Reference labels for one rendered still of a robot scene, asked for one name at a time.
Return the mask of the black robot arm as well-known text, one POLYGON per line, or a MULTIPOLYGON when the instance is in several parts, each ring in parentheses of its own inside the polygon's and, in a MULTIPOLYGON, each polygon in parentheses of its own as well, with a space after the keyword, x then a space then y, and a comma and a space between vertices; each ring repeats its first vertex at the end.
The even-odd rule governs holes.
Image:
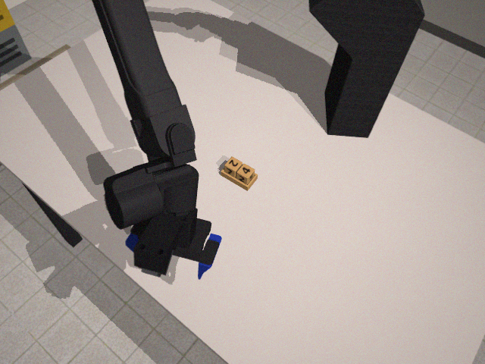
POLYGON ((105 202, 119 229, 147 220, 133 248, 134 266, 166 275, 177 246, 189 248, 197 212, 196 134, 161 56, 143 0, 92 0, 124 88, 145 164, 107 177, 105 202), (149 133, 150 132, 150 133, 149 133), (153 176, 154 175, 154 176, 153 176), (164 251, 163 251, 164 250, 164 251))

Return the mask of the brown cube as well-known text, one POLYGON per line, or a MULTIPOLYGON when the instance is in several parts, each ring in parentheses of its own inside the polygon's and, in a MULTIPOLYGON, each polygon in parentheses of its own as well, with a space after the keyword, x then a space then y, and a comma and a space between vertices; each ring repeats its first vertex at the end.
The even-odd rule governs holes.
POLYGON ((236 172, 240 169, 242 165, 243 163, 241 161, 234 157, 231 157, 224 165, 224 172, 236 178, 236 172))
POLYGON ((236 172, 236 179, 248 185, 252 178, 255 176, 255 169, 243 164, 236 172))

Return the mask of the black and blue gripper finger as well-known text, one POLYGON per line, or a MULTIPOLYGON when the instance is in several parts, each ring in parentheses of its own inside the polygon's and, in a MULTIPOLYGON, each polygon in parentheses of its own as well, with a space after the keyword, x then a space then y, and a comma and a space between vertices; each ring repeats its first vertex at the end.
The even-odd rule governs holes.
POLYGON ((133 248, 137 244, 138 240, 137 235, 130 233, 129 237, 126 239, 126 246, 133 251, 133 248))
MULTIPOLYGON (((216 234, 210 234, 210 237, 208 239, 219 242, 219 246, 220 246, 222 237, 219 236, 219 235, 216 235, 216 234)), ((210 267, 212 267, 212 264, 206 265, 206 264, 199 262, 199 270, 198 270, 198 279, 199 280, 201 279, 203 273, 205 273, 207 270, 209 270, 210 267)))

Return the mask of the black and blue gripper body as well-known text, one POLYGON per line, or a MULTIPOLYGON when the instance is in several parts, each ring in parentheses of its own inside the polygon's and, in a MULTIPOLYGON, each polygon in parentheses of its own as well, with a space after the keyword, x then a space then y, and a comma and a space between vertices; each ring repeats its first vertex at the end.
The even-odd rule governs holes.
MULTIPOLYGON (((187 212, 176 212, 176 214, 163 209, 163 213, 171 216, 184 216, 188 215, 195 210, 189 210, 187 212)), ((135 224, 131 230, 131 234, 137 235, 138 239, 142 236, 142 233, 147 227, 147 220, 135 224)), ((207 240, 205 247, 204 243, 211 231, 211 222, 200 218, 196 221, 196 234, 192 239, 189 248, 184 248, 177 246, 176 250, 173 252, 173 256, 179 256, 184 259, 190 259, 196 262, 200 262, 206 265, 211 265, 214 261, 217 249, 219 247, 219 242, 213 240, 207 240), (203 249, 204 248, 204 249, 203 249)))

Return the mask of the brown wooden tray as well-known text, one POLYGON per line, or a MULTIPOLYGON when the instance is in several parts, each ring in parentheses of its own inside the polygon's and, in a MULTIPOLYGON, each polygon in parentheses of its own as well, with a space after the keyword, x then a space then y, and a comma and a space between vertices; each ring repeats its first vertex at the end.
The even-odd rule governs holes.
POLYGON ((254 182, 258 179, 258 175, 255 173, 255 176, 252 178, 252 180, 249 182, 248 185, 244 184, 243 182, 237 180, 235 177, 230 176, 226 172, 224 172, 224 169, 221 171, 221 176, 225 177, 229 181, 235 183, 239 187, 242 187, 244 190, 249 190, 249 188, 254 184, 254 182))

